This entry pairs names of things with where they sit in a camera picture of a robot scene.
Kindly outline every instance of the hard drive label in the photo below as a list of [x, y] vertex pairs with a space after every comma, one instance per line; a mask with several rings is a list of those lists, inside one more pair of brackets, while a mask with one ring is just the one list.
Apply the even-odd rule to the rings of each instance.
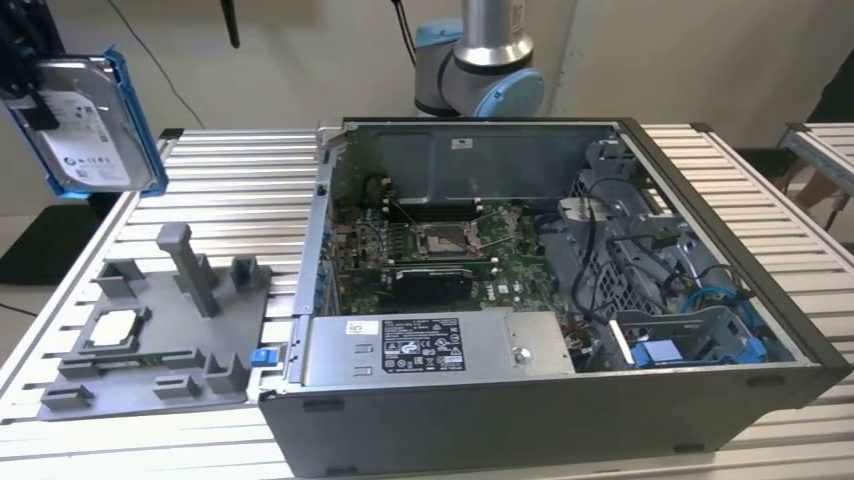
[[59, 128], [40, 134], [66, 175], [95, 187], [124, 187], [131, 177], [95, 103], [78, 92], [42, 92]]

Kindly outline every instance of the white sticker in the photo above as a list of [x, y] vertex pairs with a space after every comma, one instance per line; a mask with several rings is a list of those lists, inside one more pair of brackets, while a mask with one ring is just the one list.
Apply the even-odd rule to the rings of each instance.
[[453, 138], [451, 139], [451, 150], [467, 150], [474, 148], [475, 141], [471, 138]]
[[377, 335], [379, 334], [378, 320], [349, 320], [347, 335]]
[[66, 174], [94, 187], [124, 187], [131, 177], [98, 113], [95, 103], [78, 92], [43, 91], [59, 128], [42, 134]]

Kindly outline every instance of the motherboard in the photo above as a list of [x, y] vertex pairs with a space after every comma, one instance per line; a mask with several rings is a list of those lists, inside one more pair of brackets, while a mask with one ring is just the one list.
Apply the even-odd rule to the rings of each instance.
[[521, 202], [430, 211], [394, 200], [342, 212], [333, 255], [342, 314], [511, 307], [566, 315], [526, 213]]

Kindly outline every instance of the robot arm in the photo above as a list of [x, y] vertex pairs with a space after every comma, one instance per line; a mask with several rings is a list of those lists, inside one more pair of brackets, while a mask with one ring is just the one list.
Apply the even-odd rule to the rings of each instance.
[[525, 0], [463, 0], [463, 18], [422, 25], [415, 36], [415, 106], [425, 115], [526, 117], [546, 87], [531, 68]]

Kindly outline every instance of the green circuit board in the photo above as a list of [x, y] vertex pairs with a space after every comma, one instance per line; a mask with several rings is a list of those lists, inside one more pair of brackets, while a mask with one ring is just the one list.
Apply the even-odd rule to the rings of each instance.
[[[382, 215], [363, 212], [355, 221], [337, 226], [335, 234], [343, 314], [495, 307], [566, 314], [533, 217], [510, 203], [483, 205], [479, 217], [469, 222], [391, 223]], [[442, 305], [390, 305], [394, 276], [413, 269], [470, 271], [471, 294]]]

